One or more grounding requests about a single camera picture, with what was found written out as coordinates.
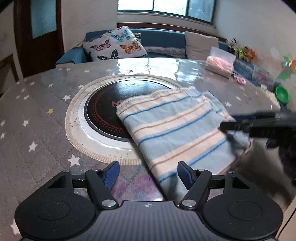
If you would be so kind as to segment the green plastic bowl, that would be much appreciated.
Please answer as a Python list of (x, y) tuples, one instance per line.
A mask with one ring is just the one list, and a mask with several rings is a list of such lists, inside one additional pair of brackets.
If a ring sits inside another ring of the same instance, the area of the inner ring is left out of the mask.
[(284, 105), (288, 104), (290, 100), (290, 95), (283, 86), (277, 86), (274, 93), (279, 102), (281, 102)]

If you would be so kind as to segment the green framed window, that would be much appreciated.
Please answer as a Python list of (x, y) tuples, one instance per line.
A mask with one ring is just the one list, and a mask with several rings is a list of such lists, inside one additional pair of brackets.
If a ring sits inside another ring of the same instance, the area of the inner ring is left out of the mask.
[(154, 13), (212, 24), (215, 0), (119, 0), (119, 13)]

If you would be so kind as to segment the grey star-patterned table cover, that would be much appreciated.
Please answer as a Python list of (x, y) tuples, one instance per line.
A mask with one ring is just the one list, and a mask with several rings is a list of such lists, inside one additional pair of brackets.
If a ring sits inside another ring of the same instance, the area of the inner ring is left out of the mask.
[(171, 78), (181, 86), (210, 91), (230, 114), (274, 109), (251, 83), (207, 73), (200, 61), (135, 58), (76, 64), (53, 69), (13, 84), (1, 97), (1, 240), (19, 240), (14, 225), (17, 206), (63, 170), (81, 174), (103, 168), (68, 141), (65, 115), (73, 97), (101, 77), (151, 74)]

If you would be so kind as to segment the clear bag with pink item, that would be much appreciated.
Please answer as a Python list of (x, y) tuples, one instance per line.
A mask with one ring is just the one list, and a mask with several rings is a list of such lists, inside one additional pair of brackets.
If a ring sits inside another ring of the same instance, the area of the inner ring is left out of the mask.
[(234, 70), (235, 60), (235, 55), (212, 46), (206, 59), (205, 69), (229, 79)]

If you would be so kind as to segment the beige cushion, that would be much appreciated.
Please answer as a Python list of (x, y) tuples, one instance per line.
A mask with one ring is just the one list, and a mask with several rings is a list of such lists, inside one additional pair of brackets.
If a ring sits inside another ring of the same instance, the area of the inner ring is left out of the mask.
[(185, 32), (186, 56), (188, 59), (206, 61), (212, 46), (219, 47), (219, 40), (213, 36)]

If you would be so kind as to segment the butterfly print pillow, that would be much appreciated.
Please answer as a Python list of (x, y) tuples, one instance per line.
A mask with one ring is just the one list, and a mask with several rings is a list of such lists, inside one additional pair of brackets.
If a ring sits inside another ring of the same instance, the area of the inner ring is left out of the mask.
[(147, 56), (139, 38), (127, 26), (84, 41), (82, 46), (92, 61)]

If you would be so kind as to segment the dark wooden door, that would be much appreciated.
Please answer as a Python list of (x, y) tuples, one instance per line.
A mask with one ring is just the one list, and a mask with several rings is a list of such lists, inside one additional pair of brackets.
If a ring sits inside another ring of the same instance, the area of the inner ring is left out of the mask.
[(64, 55), (61, 1), (14, 1), (14, 33), (24, 78), (55, 68)]

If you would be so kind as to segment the dark wooden side table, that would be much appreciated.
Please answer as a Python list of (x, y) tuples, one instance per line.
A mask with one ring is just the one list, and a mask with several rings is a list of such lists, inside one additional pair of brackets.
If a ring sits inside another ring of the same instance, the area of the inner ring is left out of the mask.
[(0, 94), (3, 95), (11, 86), (19, 81), (13, 54), (1, 60)]

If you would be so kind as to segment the black white plush toy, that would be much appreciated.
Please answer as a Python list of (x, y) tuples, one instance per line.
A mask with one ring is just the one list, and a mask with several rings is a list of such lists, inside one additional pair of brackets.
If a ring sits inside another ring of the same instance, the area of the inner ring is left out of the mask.
[(229, 39), (226, 41), (226, 44), (228, 46), (228, 52), (231, 54), (235, 54), (237, 40), (235, 38)]

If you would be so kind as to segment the pink small object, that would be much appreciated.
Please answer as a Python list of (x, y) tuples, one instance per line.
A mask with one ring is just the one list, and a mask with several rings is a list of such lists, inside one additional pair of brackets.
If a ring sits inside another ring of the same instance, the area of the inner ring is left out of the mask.
[(246, 85), (246, 80), (238, 75), (234, 75), (234, 79), (239, 83), (240, 85)]

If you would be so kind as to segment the black round induction cooktop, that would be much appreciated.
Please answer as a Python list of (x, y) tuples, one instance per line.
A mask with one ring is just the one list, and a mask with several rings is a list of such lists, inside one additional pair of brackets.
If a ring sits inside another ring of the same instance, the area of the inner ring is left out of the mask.
[(88, 97), (84, 105), (84, 117), (95, 132), (116, 141), (130, 142), (132, 139), (116, 115), (116, 107), (128, 98), (172, 88), (172, 85), (164, 82), (144, 79), (110, 82)]

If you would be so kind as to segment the blue sofa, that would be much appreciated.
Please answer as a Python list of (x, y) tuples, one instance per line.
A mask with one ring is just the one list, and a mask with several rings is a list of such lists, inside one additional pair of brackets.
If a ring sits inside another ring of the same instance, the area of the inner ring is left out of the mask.
[[(140, 42), (147, 51), (147, 57), (183, 58), (186, 56), (185, 33), (174, 30), (154, 28), (131, 28), (134, 34), (140, 34)], [(67, 51), (57, 62), (56, 67), (91, 62), (92, 57), (83, 47)]]

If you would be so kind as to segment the clear plastic storage box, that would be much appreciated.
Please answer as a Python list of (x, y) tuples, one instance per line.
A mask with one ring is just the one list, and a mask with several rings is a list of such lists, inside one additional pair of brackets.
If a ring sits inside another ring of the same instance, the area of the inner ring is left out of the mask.
[(268, 71), (257, 65), (254, 65), (251, 81), (259, 87), (261, 85), (265, 85), (268, 89), (273, 89), (274, 87), (274, 77)]

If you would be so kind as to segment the blue striped knit garment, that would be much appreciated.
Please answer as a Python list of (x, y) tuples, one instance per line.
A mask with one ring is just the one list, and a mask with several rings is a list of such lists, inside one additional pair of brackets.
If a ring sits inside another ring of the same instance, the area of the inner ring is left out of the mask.
[(244, 133), (220, 130), (220, 124), (232, 121), (232, 116), (208, 91), (157, 90), (124, 100), (116, 115), (165, 196), (174, 201), (187, 192), (177, 174), (180, 161), (193, 169), (222, 174), (251, 145)]

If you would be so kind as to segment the orange plush toys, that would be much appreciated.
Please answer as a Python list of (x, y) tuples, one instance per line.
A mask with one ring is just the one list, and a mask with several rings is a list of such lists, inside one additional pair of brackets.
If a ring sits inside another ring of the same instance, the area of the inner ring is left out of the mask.
[(242, 48), (236, 50), (236, 57), (247, 63), (251, 63), (255, 56), (256, 52), (254, 49), (251, 49), (248, 46), (243, 46)]

